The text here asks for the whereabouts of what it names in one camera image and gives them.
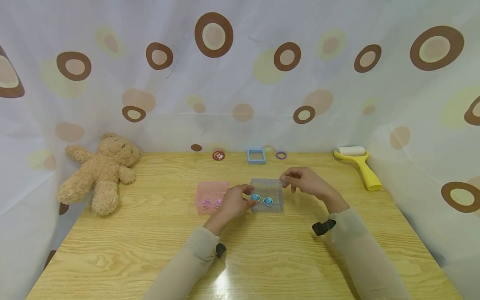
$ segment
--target fabric backdrop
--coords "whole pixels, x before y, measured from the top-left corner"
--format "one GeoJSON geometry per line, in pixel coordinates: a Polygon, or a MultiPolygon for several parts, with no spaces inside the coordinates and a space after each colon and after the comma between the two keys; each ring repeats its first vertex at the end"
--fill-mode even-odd
{"type": "Polygon", "coordinates": [[[85,203],[64,148],[328,152],[369,163],[465,299],[480,294],[479,3],[2,1],[0,292],[24,297],[85,203]]]}

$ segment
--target right hand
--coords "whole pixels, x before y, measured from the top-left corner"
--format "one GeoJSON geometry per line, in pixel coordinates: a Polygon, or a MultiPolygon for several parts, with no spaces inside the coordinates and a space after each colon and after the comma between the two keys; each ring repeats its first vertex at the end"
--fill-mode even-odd
{"type": "Polygon", "coordinates": [[[297,188],[301,192],[317,197],[318,200],[330,201],[342,197],[328,182],[323,180],[310,168],[289,168],[280,176],[283,188],[291,187],[292,192],[297,188]]]}

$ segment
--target wood grain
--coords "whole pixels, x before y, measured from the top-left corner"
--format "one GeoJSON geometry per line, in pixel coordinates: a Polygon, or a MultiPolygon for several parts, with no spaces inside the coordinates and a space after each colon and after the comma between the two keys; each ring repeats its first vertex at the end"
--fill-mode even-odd
{"type": "MultiPolygon", "coordinates": [[[[209,153],[147,153],[134,167],[137,181],[120,185],[120,206],[108,217],[87,208],[48,264],[28,299],[141,299],[208,216],[193,203],[199,181],[249,183],[309,166],[336,187],[363,217],[397,267],[413,299],[460,299],[388,192],[368,192],[358,170],[331,154],[288,153],[248,165],[244,153],[214,161],[209,153]]],[[[325,221],[324,205],[284,192],[282,213],[248,214],[224,231],[227,253],[216,259],[190,299],[358,299],[330,236],[311,225],[325,221]]]]}

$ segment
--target clear plastic container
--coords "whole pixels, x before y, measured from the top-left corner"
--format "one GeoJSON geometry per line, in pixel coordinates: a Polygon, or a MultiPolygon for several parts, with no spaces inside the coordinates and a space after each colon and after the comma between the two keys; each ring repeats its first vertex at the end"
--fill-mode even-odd
{"type": "Polygon", "coordinates": [[[279,213],[283,209],[282,182],[278,179],[252,178],[250,182],[255,187],[253,194],[260,195],[260,201],[252,207],[253,212],[279,213]],[[273,200],[272,206],[263,203],[266,197],[273,200]]]}
{"type": "Polygon", "coordinates": [[[199,182],[195,196],[195,207],[201,215],[216,211],[227,192],[228,182],[199,182]]]}

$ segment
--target red sticker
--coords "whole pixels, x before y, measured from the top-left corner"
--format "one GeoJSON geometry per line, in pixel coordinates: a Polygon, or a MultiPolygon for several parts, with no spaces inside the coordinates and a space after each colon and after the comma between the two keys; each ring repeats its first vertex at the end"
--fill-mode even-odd
{"type": "Polygon", "coordinates": [[[222,160],[225,158],[225,153],[222,151],[215,151],[213,152],[212,157],[214,160],[222,160]]]}

